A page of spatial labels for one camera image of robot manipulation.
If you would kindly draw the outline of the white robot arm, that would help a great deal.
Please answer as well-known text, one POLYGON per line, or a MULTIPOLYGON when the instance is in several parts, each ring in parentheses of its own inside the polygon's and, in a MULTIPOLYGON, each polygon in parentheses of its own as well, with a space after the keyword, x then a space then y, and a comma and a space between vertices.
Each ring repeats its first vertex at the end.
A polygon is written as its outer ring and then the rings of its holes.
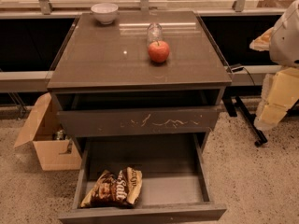
POLYGON ((268 51, 270 60, 282 66, 263 80, 254 126, 266 131, 276 127, 299 100, 299 1, 293 1, 275 25, 252 40, 249 47, 268 51))

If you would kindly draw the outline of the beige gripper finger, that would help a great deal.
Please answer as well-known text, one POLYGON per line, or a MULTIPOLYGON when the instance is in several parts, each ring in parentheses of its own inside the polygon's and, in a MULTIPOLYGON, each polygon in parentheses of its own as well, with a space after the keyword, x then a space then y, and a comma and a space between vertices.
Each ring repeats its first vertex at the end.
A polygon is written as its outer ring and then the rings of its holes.
POLYGON ((263 34, 255 38, 249 44, 249 47, 257 51, 268 51, 270 50, 271 36, 273 32, 273 27, 266 30, 263 34))

